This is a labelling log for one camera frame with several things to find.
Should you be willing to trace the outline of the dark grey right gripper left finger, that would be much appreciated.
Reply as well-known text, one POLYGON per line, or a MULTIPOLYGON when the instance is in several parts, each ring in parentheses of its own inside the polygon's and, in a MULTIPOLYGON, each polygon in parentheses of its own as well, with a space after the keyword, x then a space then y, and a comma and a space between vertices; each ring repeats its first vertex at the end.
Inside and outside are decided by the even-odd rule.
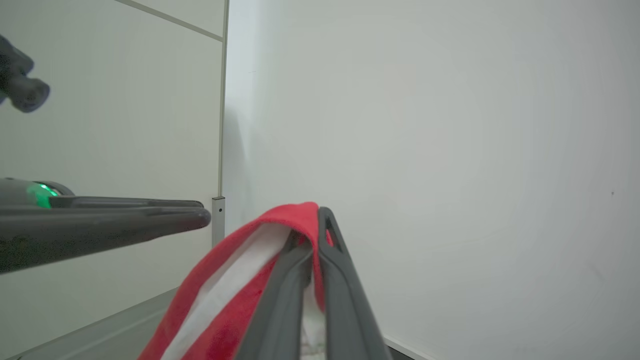
POLYGON ((304 292, 311 282, 313 247, 290 231, 270 273, 236 360, 299 360, 304 292))

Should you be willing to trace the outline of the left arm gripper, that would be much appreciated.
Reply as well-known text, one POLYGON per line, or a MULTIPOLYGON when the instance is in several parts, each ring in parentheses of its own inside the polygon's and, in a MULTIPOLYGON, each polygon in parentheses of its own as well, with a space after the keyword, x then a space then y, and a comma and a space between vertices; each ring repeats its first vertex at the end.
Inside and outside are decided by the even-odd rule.
POLYGON ((198 230, 211 222, 210 212, 194 200, 75 196, 57 182, 10 177, 0 180, 0 206, 41 208, 1 211, 2 274, 198 230))

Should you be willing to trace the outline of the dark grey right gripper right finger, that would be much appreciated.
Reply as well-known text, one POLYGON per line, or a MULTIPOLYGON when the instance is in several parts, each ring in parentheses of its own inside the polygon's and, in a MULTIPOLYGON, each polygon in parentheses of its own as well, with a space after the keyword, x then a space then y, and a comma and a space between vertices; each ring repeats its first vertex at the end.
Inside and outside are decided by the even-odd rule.
POLYGON ((318 209, 318 260, 324 289, 329 360, 391 360, 338 221, 318 209))

